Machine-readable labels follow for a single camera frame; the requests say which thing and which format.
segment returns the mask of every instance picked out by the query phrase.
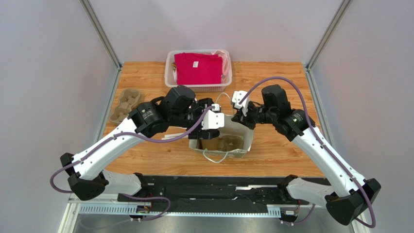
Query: wooden tabletop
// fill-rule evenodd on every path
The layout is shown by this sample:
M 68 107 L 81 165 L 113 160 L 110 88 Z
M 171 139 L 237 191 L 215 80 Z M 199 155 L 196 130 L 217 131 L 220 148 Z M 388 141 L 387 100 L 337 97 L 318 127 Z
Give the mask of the wooden tabletop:
M 127 88 L 138 89 L 145 101 L 165 96 L 169 88 L 164 84 L 164 62 L 126 62 L 116 90 L 112 108 L 118 105 L 121 92 Z M 233 82 L 225 92 L 232 96 L 234 91 L 248 91 L 258 81 L 271 76 L 291 79 L 301 90 L 310 117 L 319 125 L 311 92 L 301 63 L 287 62 L 233 62 Z M 292 108 L 303 109 L 296 91 L 284 81 L 270 81 L 257 88 L 250 100 L 263 103 L 261 89 L 267 85 L 279 84 L 286 90 Z M 219 92 L 197 92 L 197 99 L 216 100 Z M 222 111 L 232 113 L 232 106 L 226 96 L 218 102 Z M 107 123 L 105 135 L 116 127 Z M 154 136 L 161 139 L 166 134 L 183 132 L 171 128 Z M 108 167 L 108 170 L 144 175 L 200 175 L 200 176 L 323 176 L 312 160 L 296 145 L 279 135 L 272 125 L 257 125 L 251 150 L 242 159 L 227 158 L 220 164 L 208 161 L 203 155 L 189 149 L 189 140 L 184 138 L 168 144 L 143 142 L 128 150 Z

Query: plastic basket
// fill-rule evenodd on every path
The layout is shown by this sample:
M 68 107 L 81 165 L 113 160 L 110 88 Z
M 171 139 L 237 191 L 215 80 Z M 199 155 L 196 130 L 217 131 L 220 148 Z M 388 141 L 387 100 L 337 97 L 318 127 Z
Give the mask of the plastic basket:
M 177 82 L 174 80 L 173 76 L 173 67 L 171 66 L 171 63 L 175 62 L 174 55 L 178 53 L 183 52 L 192 52 L 192 53 L 203 53 L 203 54 L 211 54 L 212 52 L 215 52 L 217 50 L 174 50 L 168 53 L 167 61 L 165 63 L 165 85 L 168 87 L 176 87 Z M 222 79 L 221 84 L 200 84 L 200 85 L 186 85 L 194 92 L 206 92 L 206 91 L 224 91 L 225 87 L 231 84 L 231 77 L 232 77 L 232 71 L 231 71 L 231 60 L 230 60 L 230 54 L 226 50 L 221 50 L 227 53 L 228 57 L 228 63 L 230 65 L 230 69 L 228 74 L 225 78 Z

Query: pink cloth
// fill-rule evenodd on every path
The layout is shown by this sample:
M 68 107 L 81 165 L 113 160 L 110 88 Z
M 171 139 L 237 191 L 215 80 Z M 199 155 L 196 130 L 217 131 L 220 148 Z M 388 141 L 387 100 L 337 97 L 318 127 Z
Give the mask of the pink cloth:
M 174 55 L 178 85 L 221 84 L 223 60 L 217 54 Z

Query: gray wall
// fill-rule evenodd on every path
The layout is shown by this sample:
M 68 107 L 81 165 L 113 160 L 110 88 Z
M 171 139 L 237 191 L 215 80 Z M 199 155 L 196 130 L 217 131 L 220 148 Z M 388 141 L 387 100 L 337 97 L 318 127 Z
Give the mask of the gray wall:
M 341 0 L 91 0 L 124 61 L 226 49 L 232 61 L 306 63 Z
M 94 142 L 115 75 L 78 0 L 0 1 L 1 232 L 57 232 L 49 177 Z
M 382 185 L 373 233 L 413 232 L 414 1 L 355 0 L 313 71 L 336 149 Z

